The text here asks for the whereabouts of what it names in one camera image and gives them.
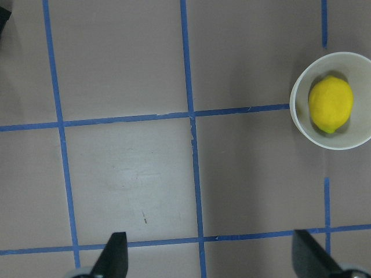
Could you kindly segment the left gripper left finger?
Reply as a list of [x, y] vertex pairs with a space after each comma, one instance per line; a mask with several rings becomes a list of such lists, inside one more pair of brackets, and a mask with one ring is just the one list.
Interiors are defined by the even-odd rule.
[[115, 232], [94, 264], [88, 277], [125, 278], [128, 273], [126, 232]]

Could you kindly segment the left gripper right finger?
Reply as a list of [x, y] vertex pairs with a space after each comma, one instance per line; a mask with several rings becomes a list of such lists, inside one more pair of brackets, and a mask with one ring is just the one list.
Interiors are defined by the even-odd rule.
[[337, 277], [342, 268], [305, 229], [296, 229], [292, 236], [291, 258], [297, 277]]

